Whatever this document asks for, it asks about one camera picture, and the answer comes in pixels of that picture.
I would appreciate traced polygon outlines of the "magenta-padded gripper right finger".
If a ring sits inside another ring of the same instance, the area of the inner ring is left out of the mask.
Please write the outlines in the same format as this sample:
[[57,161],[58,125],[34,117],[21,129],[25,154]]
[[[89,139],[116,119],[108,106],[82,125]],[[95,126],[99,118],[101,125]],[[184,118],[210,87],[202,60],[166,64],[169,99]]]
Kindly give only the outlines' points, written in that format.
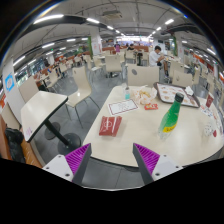
[[182,169],[168,155],[160,155],[137,143],[133,144],[133,155],[145,185]]

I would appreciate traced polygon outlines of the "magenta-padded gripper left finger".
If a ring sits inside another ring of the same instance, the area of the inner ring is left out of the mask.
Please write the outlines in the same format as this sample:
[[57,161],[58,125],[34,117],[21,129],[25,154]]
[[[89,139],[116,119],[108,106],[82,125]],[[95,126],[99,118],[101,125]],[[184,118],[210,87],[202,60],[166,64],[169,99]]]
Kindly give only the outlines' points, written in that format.
[[80,185],[91,153],[91,144],[88,143],[67,155],[58,154],[43,167],[43,170]]

